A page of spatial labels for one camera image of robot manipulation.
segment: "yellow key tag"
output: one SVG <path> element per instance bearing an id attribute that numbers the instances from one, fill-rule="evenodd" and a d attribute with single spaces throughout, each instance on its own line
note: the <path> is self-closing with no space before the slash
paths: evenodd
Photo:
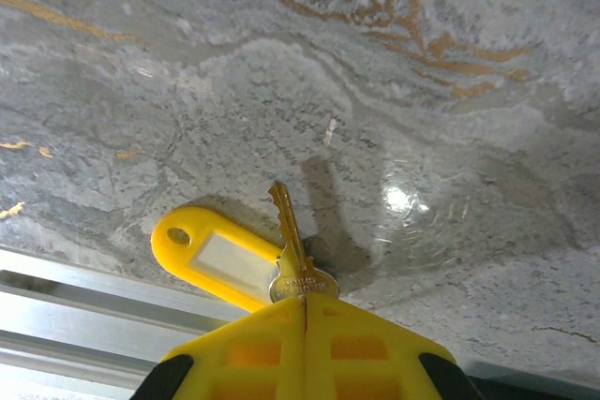
<path id="1" fill-rule="evenodd" d="M 152 251 L 169 273 L 249 312 L 271 303 L 281 249 L 214 211 L 186 206 L 163 216 Z"/>

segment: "crack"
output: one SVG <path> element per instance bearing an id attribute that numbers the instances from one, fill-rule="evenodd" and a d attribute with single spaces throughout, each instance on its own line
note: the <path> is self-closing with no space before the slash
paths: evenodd
<path id="1" fill-rule="evenodd" d="M 591 336 L 588 336 L 587 334 L 583 334 L 583 333 L 579 333 L 579 332 L 567 332 L 566 330 L 563 330 L 561 328 L 556 328 L 556 327 L 533 327 L 532 331 L 537 332 L 537 331 L 547 331 L 550 330 L 552 332 L 559 332 L 559 333 L 564 333 L 564 334 L 569 334 L 571 336 L 576 336 L 576 337 L 582 337 L 583 339 L 585 339 L 588 342 L 591 342 L 592 344 L 598 344 L 598 341 L 596 339 L 594 339 Z"/>

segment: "key tag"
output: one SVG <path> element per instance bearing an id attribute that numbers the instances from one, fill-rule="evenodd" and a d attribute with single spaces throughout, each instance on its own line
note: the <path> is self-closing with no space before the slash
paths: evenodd
<path id="1" fill-rule="evenodd" d="M 198 206 L 164 215 L 151 238 L 169 273 L 248 312 L 271 303 L 268 287 L 281 249 Z"/>

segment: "key blade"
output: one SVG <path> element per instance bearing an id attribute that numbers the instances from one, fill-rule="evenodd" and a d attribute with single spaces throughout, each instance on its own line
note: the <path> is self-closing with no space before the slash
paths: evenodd
<path id="1" fill-rule="evenodd" d="M 302 239 L 298 233 L 298 226 L 296 224 L 296 218 L 293 214 L 292 200 L 290 199 L 290 193 L 288 187 L 282 182 L 274 182 L 269 189 L 269 194 L 273 198 L 273 203 L 277 206 L 279 214 L 279 230 L 281 236 L 285 241 L 286 246 L 291 247 L 294 250 L 302 250 Z"/>

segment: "tag hole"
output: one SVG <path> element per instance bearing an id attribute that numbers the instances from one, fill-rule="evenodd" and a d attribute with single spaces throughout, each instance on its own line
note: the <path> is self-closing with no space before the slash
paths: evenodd
<path id="1" fill-rule="evenodd" d="M 189 235 L 181 229 L 168 229 L 167 236 L 177 245 L 189 245 Z"/>

